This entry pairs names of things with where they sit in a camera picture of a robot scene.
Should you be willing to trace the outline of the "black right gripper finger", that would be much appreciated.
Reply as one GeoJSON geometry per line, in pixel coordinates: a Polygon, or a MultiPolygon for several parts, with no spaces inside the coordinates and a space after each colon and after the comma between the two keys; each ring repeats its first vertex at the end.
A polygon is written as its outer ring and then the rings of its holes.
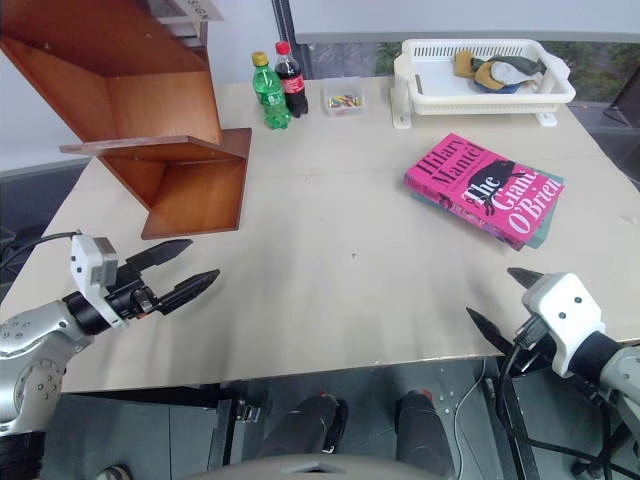
{"type": "Polygon", "coordinates": [[[470,307],[466,307],[465,310],[481,335],[499,352],[507,356],[513,349],[513,344],[501,334],[499,328],[476,310],[470,307]]]}
{"type": "Polygon", "coordinates": [[[507,273],[525,289],[530,289],[540,280],[544,274],[522,267],[509,267],[507,273]]]}

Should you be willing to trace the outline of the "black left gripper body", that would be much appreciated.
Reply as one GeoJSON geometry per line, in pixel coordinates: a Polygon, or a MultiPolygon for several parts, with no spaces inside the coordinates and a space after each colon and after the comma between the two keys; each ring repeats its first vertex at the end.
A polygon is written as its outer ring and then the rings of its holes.
{"type": "Polygon", "coordinates": [[[107,286],[106,301],[121,319],[141,318],[153,312],[159,303],[141,273],[131,266],[121,266],[113,285],[107,286]]]}

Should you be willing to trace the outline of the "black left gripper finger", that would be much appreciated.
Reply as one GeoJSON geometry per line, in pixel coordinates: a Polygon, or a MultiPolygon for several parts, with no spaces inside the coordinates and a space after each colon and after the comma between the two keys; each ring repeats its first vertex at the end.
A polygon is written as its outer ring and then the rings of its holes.
{"type": "Polygon", "coordinates": [[[158,298],[157,310],[168,315],[189,303],[208,289],[220,275],[219,269],[194,275],[176,285],[169,293],[158,298]]]}
{"type": "Polygon", "coordinates": [[[162,265],[193,244],[191,239],[174,239],[147,248],[125,260],[123,272],[130,276],[140,276],[143,270],[162,265]]]}

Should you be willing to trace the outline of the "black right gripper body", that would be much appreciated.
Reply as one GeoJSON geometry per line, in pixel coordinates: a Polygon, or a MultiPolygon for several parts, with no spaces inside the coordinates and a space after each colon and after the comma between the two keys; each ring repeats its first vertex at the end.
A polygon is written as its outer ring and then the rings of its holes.
{"type": "Polygon", "coordinates": [[[522,375],[550,367],[556,353],[556,343],[546,334],[531,350],[521,350],[509,370],[510,375],[522,375]]]}

